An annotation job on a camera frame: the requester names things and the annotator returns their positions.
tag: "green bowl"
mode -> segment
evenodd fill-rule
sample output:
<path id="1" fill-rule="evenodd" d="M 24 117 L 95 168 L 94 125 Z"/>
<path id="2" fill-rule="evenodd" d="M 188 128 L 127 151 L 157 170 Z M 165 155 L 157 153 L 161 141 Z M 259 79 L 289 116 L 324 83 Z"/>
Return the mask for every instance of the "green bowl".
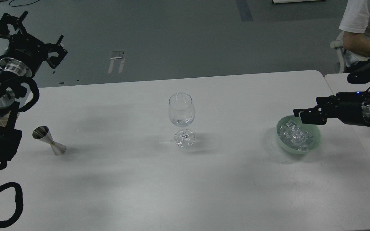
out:
<path id="1" fill-rule="evenodd" d="M 294 121 L 301 129 L 308 130 L 313 135 L 313 139 L 314 139 L 315 142 L 309 147 L 308 151 L 299 151 L 299 150 L 293 149 L 290 146 L 286 145 L 284 142 L 282 142 L 282 140 L 280 139 L 280 137 L 278 135 L 278 130 L 283 124 L 285 124 L 289 120 Z M 287 151 L 289 153 L 292 153 L 292 154 L 306 154 L 308 152 L 311 152 L 311 151 L 317 149 L 317 147 L 320 145 L 320 143 L 322 141 L 321 131 L 319 130 L 318 126 L 316 126 L 314 124 L 303 124 L 299 117 L 294 117 L 292 115 L 283 117 L 282 119 L 279 120 L 278 124 L 276 125 L 275 134 L 276 134 L 276 140 L 277 140 L 278 144 L 285 151 Z"/>

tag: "cable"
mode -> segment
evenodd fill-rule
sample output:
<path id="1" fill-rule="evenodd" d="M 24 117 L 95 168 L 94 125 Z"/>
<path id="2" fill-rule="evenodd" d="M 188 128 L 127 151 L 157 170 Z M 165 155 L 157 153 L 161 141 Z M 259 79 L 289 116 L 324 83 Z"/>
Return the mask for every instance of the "cable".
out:
<path id="1" fill-rule="evenodd" d="M 12 6 L 11 5 L 11 3 L 12 2 L 14 2 L 14 1 L 16 1 L 16 0 L 11 0 L 8 4 L 10 5 L 10 6 Z M 40 0 L 36 0 L 35 2 L 33 2 L 33 3 L 28 3 L 28 4 L 23 4 L 23 5 L 16 5 L 16 6 L 12 6 L 12 7 L 17 7 L 17 6 L 28 6 L 28 5 L 31 5 L 31 4 L 34 4 L 34 3 L 36 3 L 36 2 L 39 2 Z"/>

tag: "glass stem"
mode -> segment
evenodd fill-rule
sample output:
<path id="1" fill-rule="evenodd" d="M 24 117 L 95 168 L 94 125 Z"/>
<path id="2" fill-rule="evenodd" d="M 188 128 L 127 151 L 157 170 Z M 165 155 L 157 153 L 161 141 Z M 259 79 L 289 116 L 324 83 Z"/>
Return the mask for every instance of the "glass stem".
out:
<path id="1" fill-rule="evenodd" d="M 181 136 L 181 138 L 182 139 L 186 139 L 186 138 L 188 138 L 188 134 L 185 132 L 185 130 L 182 130 L 182 136 Z"/>

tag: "metal jigger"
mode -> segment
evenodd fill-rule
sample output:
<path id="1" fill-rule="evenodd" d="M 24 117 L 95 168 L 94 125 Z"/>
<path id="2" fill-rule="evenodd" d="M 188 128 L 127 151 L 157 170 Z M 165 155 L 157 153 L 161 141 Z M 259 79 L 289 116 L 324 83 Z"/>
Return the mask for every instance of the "metal jigger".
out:
<path id="1" fill-rule="evenodd" d="M 51 133 L 47 126 L 39 126 L 32 133 L 34 139 L 49 143 L 55 155 L 62 155 L 66 151 L 66 146 L 52 139 Z"/>

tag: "black cable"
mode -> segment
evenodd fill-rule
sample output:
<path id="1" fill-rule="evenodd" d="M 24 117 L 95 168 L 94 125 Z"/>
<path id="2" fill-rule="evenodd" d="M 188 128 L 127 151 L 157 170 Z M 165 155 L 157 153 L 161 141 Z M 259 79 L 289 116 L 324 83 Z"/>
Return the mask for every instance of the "black cable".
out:
<path id="1" fill-rule="evenodd" d="M 10 5 L 10 6 L 12 6 L 11 5 L 11 3 L 12 2 L 14 2 L 14 1 L 16 1 L 16 0 L 11 0 L 8 4 Z M 16 6 L 12 6 L 12 7 L 17 7 L 17 6 L 28 6 L 28 5 L 31 5 L 31 4 L 34 4 L 34 3 L 36 3 L 36 2 L 39 2 L 40 0 L 36 0 L 35 2 L 33 2 L 33 3 L 28 3 L 28 4 L 23 4 L 23 5 L 16 5 Z"/>
<path id="2" fill-rule="evenodd" d="M 0 221 L 0 228 L 9 227 L 16 221 L 18 221 L 24 209 L 21 186 L 18 183 L 9 182 L 0 186 L 0 192 L 6 190 L 9 187 L 13 187 L 15 189 L 15 212 L 13 213 L 12 217 L 9 218 L 8 220 Z"/>

